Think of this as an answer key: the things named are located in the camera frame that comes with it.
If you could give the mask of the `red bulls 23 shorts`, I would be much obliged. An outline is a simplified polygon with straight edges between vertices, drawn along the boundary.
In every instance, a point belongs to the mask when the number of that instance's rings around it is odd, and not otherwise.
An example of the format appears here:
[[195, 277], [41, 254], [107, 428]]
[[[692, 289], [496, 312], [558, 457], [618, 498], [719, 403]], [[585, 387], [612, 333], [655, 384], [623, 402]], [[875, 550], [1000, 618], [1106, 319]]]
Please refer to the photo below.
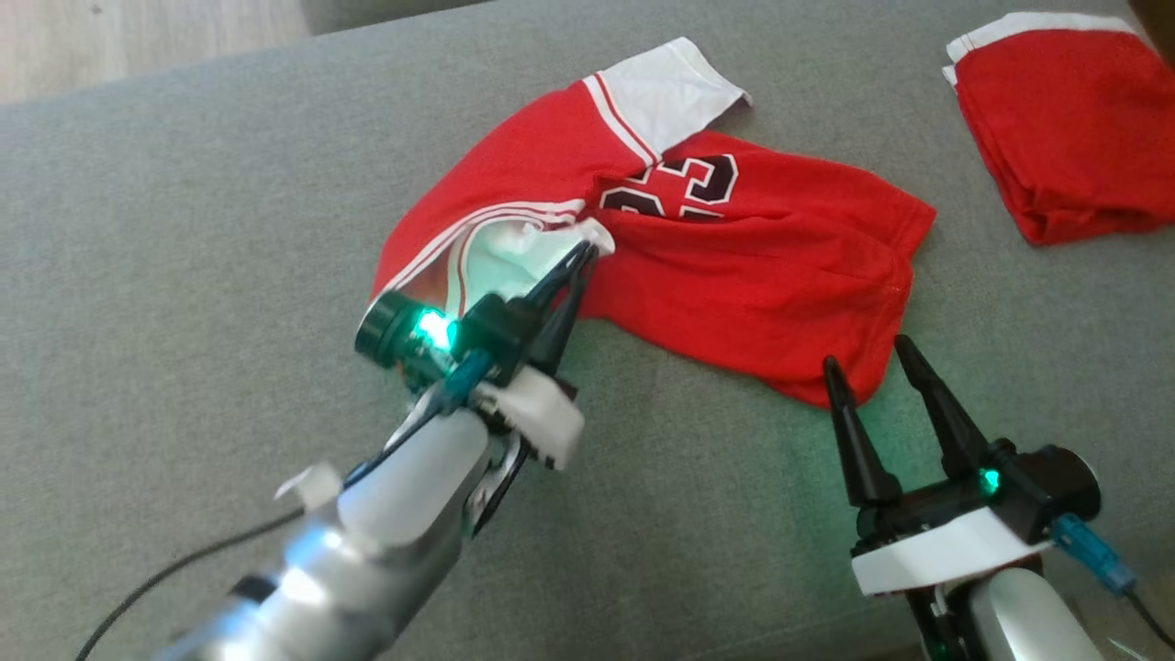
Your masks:
[[1025, 241], [1175, 229], [1175, 72], [1123, 18], [1012, 12], [946, 54], [944, 77]]

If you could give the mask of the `red and white basketball jersey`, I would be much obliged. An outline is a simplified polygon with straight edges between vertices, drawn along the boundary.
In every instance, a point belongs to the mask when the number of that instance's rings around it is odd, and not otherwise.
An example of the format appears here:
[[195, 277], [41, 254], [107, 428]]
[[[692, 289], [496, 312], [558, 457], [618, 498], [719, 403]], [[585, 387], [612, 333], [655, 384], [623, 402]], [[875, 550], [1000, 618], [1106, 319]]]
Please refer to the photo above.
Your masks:
[[748, 99], [687, 38], [542, 95], [400, 220], [371, 292], [457, 317], [591, 241], [583, 317], [817, 407], [834, 356], [868, 400], [936, 213], [865, 169], [711, 129]]

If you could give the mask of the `yellow sofa backrest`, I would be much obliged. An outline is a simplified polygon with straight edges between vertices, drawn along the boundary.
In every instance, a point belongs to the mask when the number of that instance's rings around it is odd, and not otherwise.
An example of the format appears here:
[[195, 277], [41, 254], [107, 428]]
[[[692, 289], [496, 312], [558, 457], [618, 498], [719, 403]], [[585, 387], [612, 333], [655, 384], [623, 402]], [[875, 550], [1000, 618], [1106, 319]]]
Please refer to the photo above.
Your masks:
[[1175, 70], [1175, 0], [1127, 0], [1146, 38]]

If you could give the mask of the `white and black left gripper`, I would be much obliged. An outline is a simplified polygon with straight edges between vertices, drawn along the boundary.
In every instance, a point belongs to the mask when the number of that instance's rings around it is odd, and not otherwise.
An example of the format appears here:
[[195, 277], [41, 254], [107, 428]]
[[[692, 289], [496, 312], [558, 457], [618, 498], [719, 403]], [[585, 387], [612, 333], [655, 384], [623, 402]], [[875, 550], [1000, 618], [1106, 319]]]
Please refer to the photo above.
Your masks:
[[476, 367], [470, 398], [499, 414], [553, 470], [575, 459], [585, 419], [546, 373], [558, 372], [597, 255], [599, 247], [580, 241], [523, 298], [486, 294], [459, 319], [454, 342], [461, 363]]

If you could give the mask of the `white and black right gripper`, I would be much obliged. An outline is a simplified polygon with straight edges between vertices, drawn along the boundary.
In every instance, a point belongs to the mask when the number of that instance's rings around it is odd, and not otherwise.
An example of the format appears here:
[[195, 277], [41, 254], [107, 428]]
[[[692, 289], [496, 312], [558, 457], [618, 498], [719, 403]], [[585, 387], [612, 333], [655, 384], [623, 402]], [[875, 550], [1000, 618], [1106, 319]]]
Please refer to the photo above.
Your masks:
[[857, 397], [839, 360], [834, 356], [822, 360], [835, 451], [848, 501], [857, 507], [860, 539], [851, 567], [860, 593], [878, 596], [932, 588], [1045, 552], [1050, 542], [1028, 542], [993, 510], [1008, 483], [998, 473], [980, 472], [988, 441], [956, 394], [911, 336], [897, 336], [895, 355], [909, 385], [922, 394], [944, 452], [945, 474], [961, 480], [904, 494], [857, 414]]

